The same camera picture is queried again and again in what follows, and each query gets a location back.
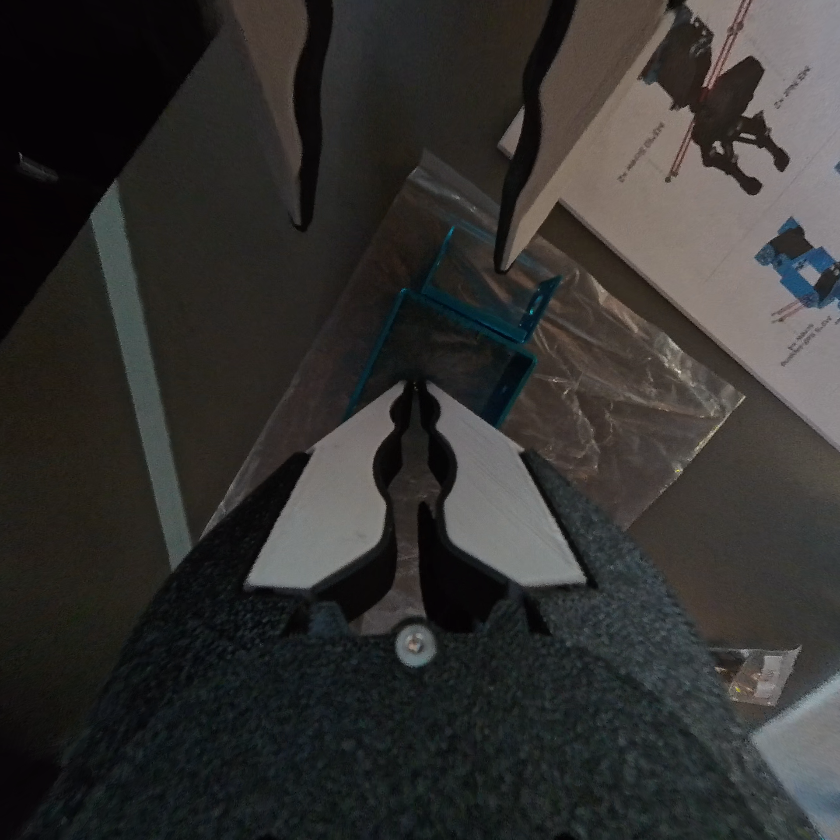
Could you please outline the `white instruction manual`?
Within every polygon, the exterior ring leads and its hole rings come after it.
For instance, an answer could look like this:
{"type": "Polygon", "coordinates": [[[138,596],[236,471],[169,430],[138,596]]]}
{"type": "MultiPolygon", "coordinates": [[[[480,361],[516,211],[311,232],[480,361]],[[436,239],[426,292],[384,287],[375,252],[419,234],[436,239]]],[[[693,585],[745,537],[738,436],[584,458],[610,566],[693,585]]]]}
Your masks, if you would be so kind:
{"type": "Polygon", "coordinates": [[[553,206],[835,448],[838,36],[834,1],[675,2],[553,206]]]}

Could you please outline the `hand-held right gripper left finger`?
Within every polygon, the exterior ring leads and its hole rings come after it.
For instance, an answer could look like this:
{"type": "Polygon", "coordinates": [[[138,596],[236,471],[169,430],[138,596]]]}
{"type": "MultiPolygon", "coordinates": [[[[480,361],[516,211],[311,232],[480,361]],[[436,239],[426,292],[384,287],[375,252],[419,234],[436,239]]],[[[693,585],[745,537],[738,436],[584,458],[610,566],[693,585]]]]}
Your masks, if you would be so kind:
{"type": "Polygon", "coordinates": [[[286,505],[245,579],[249,590],[314,592],[336,582],[385,535],[375,457],[398,428],[398,382],[312,446],[286,505]]]}

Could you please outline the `white foam sheet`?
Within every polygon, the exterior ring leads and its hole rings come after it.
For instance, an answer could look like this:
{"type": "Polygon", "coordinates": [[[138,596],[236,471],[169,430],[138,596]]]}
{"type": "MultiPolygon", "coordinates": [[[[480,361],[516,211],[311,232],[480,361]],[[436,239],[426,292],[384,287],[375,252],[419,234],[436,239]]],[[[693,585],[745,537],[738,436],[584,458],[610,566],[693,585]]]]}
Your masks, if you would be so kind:
{"type": "Polygon", "coordinates": [[[752,740],[822,838],[839,838],[839,678],[763,725],[752,740]]]}

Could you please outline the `clear plastic bag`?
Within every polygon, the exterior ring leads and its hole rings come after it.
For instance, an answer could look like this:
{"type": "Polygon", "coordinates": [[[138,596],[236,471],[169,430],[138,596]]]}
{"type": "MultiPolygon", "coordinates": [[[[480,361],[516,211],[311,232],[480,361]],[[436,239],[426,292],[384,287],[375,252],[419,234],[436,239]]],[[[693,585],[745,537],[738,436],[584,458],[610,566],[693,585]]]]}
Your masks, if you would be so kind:
{"type": "Polygon", "coordinates": [[[548,460],[626,529],[684,471],[743,397],[665,332],[537,237],[500,275],[497,205],[424,152],[216,509],[209,533],[289,456],[400,381],[434,382],[480,414],[515,356],[419,297],[432,287],[518,321],[560,277],[523,350],[535,365],[500,430],[548,460]]]}

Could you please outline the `long-legged blue U bracket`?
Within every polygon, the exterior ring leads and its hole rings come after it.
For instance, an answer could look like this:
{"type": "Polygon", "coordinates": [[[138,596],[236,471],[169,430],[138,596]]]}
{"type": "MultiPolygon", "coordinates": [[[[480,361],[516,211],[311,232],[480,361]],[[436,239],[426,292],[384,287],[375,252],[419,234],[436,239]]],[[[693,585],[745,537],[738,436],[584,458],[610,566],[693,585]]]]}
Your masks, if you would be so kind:
{"type": "Polygon", "coordinates": [[[520,343],[404,288],[374,342],[343,421],[407,381],[435,384],[489,425],[500,427],[536,363],[520,343]]]}

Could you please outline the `pile of small screw bags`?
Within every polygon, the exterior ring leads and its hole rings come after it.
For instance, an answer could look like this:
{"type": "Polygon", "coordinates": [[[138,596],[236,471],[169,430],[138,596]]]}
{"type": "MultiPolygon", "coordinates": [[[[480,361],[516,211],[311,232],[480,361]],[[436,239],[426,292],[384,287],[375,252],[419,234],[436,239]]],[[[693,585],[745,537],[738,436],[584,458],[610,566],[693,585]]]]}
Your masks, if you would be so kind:
{"type": "Polygon", "coordinates": [[[775,707],[802,646],[777,650],[711,647],[715,670],[732,701],[775,707]]]}

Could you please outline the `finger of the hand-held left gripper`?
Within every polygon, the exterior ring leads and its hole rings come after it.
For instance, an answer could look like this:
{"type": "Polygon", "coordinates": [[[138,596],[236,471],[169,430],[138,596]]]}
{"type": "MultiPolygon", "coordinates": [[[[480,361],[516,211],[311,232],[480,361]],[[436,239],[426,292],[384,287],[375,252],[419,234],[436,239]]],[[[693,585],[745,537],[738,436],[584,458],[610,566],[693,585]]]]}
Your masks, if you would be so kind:
{"type": "Polygon", "coordinates": [[[521,126],[500,199],[496,272],[509,270],[560,200],[562,163],[675,4],[550,3],[523,71],[521,126]]]}
{"type": "Polygon", "coordinates": [[[293,227],[312,223],[322,153],[322,80],[332,1],[231,1],[226,23],[255,93],[271,173],[293,227]]]}

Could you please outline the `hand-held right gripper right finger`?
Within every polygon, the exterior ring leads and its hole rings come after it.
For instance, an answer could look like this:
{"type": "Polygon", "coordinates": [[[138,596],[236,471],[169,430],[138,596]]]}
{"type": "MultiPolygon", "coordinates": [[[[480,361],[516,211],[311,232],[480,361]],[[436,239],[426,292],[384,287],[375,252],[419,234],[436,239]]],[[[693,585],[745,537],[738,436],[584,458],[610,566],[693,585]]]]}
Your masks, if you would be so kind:
{"type": "Polygon", "coordinates": [[[429,437],[454,467],[442,498],[448,544],[526,589],[585,585],[522,448],[436,384],[427,384],[426,392],[434,409],[429,437]]]}

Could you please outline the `short-legged blue U bracket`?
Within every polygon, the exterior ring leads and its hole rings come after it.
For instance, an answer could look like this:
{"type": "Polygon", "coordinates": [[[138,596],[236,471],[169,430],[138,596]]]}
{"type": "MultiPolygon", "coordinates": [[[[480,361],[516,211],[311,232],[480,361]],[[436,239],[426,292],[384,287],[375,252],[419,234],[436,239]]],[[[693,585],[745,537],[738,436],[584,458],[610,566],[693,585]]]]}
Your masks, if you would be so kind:
{"type": "Polygon", "coordinates": [[[529,254],[498,273],[495,239],[458,223],[444,237],[420,288],[426,298],[514,343],[527,343],[562,276],[529,254]]]}

